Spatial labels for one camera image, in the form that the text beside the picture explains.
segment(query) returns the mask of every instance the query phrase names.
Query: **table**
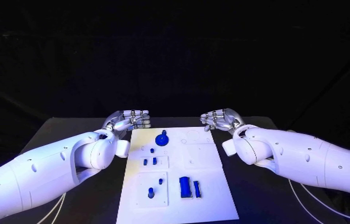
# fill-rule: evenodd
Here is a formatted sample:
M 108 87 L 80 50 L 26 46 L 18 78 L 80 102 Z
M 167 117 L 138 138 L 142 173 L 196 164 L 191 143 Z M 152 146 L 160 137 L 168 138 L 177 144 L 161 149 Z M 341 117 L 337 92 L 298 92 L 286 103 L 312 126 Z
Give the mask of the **table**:
M 103 120 L 103 118 L 50 118 L 44 122 L 21 153 L 83 132 L 99 129 Z M 266 117 L 243 117 L 243 120 L 247 124 L 253 124 L 262 128 L 276 129 L 272 120 Z M 154 128 L 190 127 L 203 126 L 203 124 L 198 121 L 198 117 L 154 117 L 151 118 L 151 126 Z M 275 175 L 268 169 L 255 165 L 246 165 L 237 155 L 227 157 L 220 143 L 229 140 L 232 136 L 220 130 L 213 130 L 211 135 L 240 217 L 234 221 L 211 223 L 317 223 L 295 199 L 288 180 Z M 131 132 L 128 132 L 124 140 L 129 140 L 129 138 Z M 109 167 L 67 192 L 54 223 L 115 224 L 125 165 L 126 159 L 115 157 Z M 299 184 L 294 183 L 294 188 L 306 209 L 325 224 L 345 223 L 342 217 L 328 211 L 309 197 Z M 322 189 L 315 187 L 308 187 L 308 189 L 331 206 Z M 36 224 L 50 211 L 56 201 L 57 199 L 8 216 L 0 220 L 0 223 Z M 43 224 L 50 223 L 53 217 L 54 214 L 50 215 Z

